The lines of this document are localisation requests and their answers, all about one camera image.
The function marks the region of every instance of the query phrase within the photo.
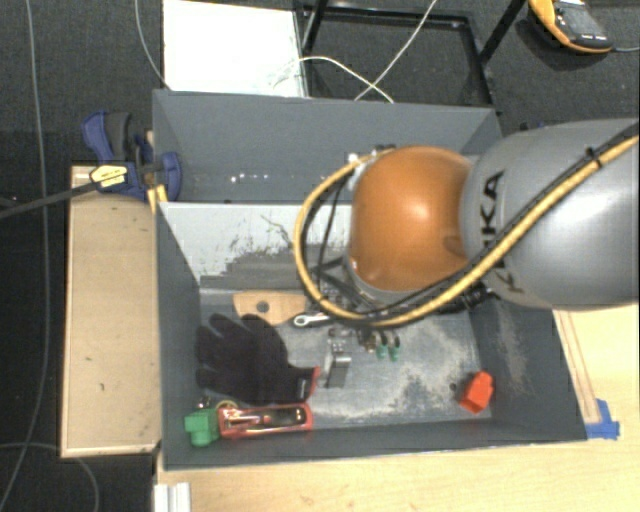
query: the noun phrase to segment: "wooden table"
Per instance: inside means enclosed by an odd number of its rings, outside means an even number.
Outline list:
[[[86,169],[73,174],[79,185]],[[63,456],[149,452],[161,437],[152,228],[135,200],[72,202]],[[189,482],[194,512],[636,510],[638,307],[558,315],[583,413],[595,414],[592,386],[621,422],[618,441],[185,472],[159,463],[157,481]]]

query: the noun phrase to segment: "metal frame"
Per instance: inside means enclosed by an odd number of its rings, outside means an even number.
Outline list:
[[[433,26],[449,25],[460,30],[463,34],[462,40],[468,56],[470,68],[470,80],[476,78],[477,85],[482,100],[488,105],[495,105],[493,92],[489,86],[486,76],[485,65],[489,62],[502,39],[509,31],[515,21],[516,16],[522,9],[526,0],[512,0],[507,6],[503,16],[496,24],[484,47],[479,50],[474,38],[472,22],[468,13],[458,13],[451,11],[433,12],[424,25],[424,29]],[[297,6],[297,11],[303,17],[308,18],[300,48],[303,56],[311,54],[320,30],[322,21],[330,17],[331,19],[354,20],[359,22],[376,23],[381,19],[389,21],[417,21],[423,15],[423,10],[413,9],[383,9],[359,7],[349,2],[341,2],[336,6],[329,6],[329,0],[316,0],[314,5],[301,4]]]

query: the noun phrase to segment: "blue clamp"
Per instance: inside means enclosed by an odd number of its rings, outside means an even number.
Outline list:
[[[123,194],[140,201],[147,200],[147,185],[143,175],[154,173],[156,184],[163,183],[167,189],[167,197],[175,201],[180,194],[182,184],[182,168],[178,155],[173,152],[164,153],[160,162],[153,162],[153,149],[141,136],[134,137],[137,147],[136,162],[130,157],[127,146],[127,129],[131,115],[126,112],[107,113],[104,110],[94,112],[82,122],[82,137],[85,144],[97,156],[102,164],[118,163],[127,168],[123,183],[98,188],[100,192]]]
[[[620,422],[611,419],[607,402],[599,398],[596,398],[596,402],[602,419],[600,423],[585,425],[587,437],[589,439],[613,439],[616,441],[620,436]]]

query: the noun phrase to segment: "black glove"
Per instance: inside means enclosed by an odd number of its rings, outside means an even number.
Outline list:
[[[198,327],[196,357],[202,367],[198,386],[251,405],[304,402],[315,387],[319,368],[296,368],[278,332],[255,315],[243,325],[214,314],[211,329]]]

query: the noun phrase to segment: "white cable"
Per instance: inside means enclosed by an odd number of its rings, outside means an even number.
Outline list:
[[[0,450],[12,450],[15,448],[23,448],[26,446],[26,443],[7,443],[7,444],[0,444]],[[52,444],[47,444],[47,443],[29,443],[28,448],[41,448],[43,450],[49,450],[52,452],[55,452],[56,454],[58,453],[58,447]],[[77,459],[77,458],[73,458],[71,459],[73,460],[76,464],[79,464],[80,467],[84,470],[84,472],[87,474],[87,477],[89,477],[89,480],[91,482],[91,487],[93,488],[93,512],[98,512],[98,510],[100,510],[100,488],[98,487],[98,481],[96,480],[96,476],[93,474],[93,471],[91,471],[91,468],[87,465],[87,463],[85,461],[83,461],[82,459]]]
[[[422,29],[423,25],[426,23],[427,18],[429,17],[429,14],[431,14],[431,10],[433,9],[433,7],[436,5],[436,3],[438,2],[438,0],[432,0],[431,4],[429,5],[429,7],[427,8],[427,12],[424,13],[424,16],[422,16],[422,19],[420,20],[420,23],[418,23],[418,26],[415,28],[415,30],[413,31],[413,34],[411,34],[411,36],[409,37],[409,39],[407,40],[407,42],[404,44],[404,46],[402,48],[400,48],[400,50],[398,50],[398,53],[396,53],[396,56],[391,59],[391,62],[389,62],[389,64],[387,65],[387,67],[384,69],[384,71],[382,73],[380,73],[380,75],[378,75],[378,78],[376,78],[373,83],[367,87],[364,91],[362,91],[360,94],[358,94],[355,98],[354,101],[358,101],[360,100],[365,94],[367,94],[371,89],[374,89],[374,87],[376,85],[378,85],[380,83],[380,81],[387,76],[387,74],[389,73],[389,71],[391,71],[391,68],[393,68],[393,66],[396,65],[396,62],[398,62],[398,60],[400,59],[400,57],[402,57],[402,55],[404,54],[405,51],[407,51],[407,48],[409,48],[409,46],[411,46],[411,44],[413,43],[413,41],[415,40],[416,37],[418,37],[418,34],[420,33],[420,30]]]
[[[149,53],[149,48],[147,48],[147,42],[144,39],[144,34],[142,33],[142,25],[140,24],[140,8],[138,6],[138,0],[133,0],[133,5],[136,11],[136,27],[138,27],[138,37],[140,38],[140,43],[142,44],[142,49],[144,50],[145,55],[147,56],[147,60],[151,67],[153,68],[154,73],[158,77],[158,80],[162,82],[162,84],[170,91],[171,87],[164,81],[164,77],[162,73],[158,70],[153,59],[151,58],[151,53]]]
[[[29,26],[29,44],[30,44],[30,56],[31,56],[31,81],[33,87],[33,101],[35,105],[35,114],[36,114],[36,136],[38,139],[38,153],[40,156],[40,186],[42,189],[43,198],[47,197],[47,166],[45,161],[44,154],[44,140],[42,135],[42,115],[40,112],[40,93],[38,90],[38,74],[36,67],[36,50],[35,50],[35,37],[33,34],[33,15],[31,12],[31,2],[30,0],[25,0],[25,7],[27,9],[27,21]],[[0,500],[0,512],[2,512],[9,500],[9,496],[11,495],[11,491],[13,490],[13,486],[20,474],[20,469],[22,468],[22,464],[24,463],[25,456],[27,455],[27,451],[29,447],[36,446],[39,448],[51,449],[50,445],[44,445],[42,443],[34,443],[33,432],[36,427],[36,423],[38,421],[38,416],[40,413],[40,407],[42,405],[42,399],[44,396],[44,387],[46,382],[47,371],[49,367],[49,348],[51,346],[51,268],[50,268],[50,251],[49,251],[49,213],[48,209],[45,206],[42,209],[42,242],[43,242],[43,259],[44,259],[44,348],[42,354],[42,366],[40,370],[40,382],[38,384],[38,392],[36,395],[35,405],[33,407],[33,413],[31,415],[31,421],[29,422],[29,427],[27,429],[27,435],[24,443],[9,443],[0,445],[0,449],[9,449],[9,448],[20,448],[20,455],[18,456],[18,461],[16,462],[15,467],[13,468],[13,472],[11,473],[11,477],[9,478],[9,483],[4,490],[2,495],[2,500]],[[98,484],[96,482],[95,476],[91,472],[91,469],[80,462],[83,466],[83,469],[89,475],[91,479],[94,493],[96,496],[94,511],[98,510],[98,497],[99,491]]]
[[[311,61],[311,60],[320,60],[320,61],[324,61],[324,62],[330,62],[331,64],[333,64],[335,66],[338,66],[343,71],[346,71],[347,73],[349,73],[354,78],[356,78],[356,79],[360,80],[361,82],[363,82],[364,84],[366,84],[369,87],[367,89],[368,91],[374,90],[378,94],[380,94],[380,96],[382,96],[385,100],[387,100],[389,103],[395,103],[391,96],[389,96],[386,92],[384,92],[382,89],[377,87],[375,84],[372,84],[371,82],[369,82],[369,80],[367,80],[363,76],[359,75],[358,73],[356,73],[352,69],[348,68],[347,66],[345,66],[341,62],[337,61],[336,59],[332,59],[331,57],[325,57],[323,55],[313,55],[313,56],[310,56],[310,57],[302,57],[300,59],[296,59],[294,61],[291,61],[288,64],[285,64],[282,68],[280,68],[280,71],[277,73],[277,75],[280,75],[283,70],[288,69],[288,68],[290,68],[291,66],[293,66],[295,64],[299,64],[301,62],[306,62],[306,61]],[[283,78],[280,78],[278,81],[276,81],[272,85],[271,88],[275,89],[278,84],[280,84],[281,82],[283,82],[285,80],[289,80],[292,76],[294,76],[294,75],[292,75],[292,74],[285,75]]]

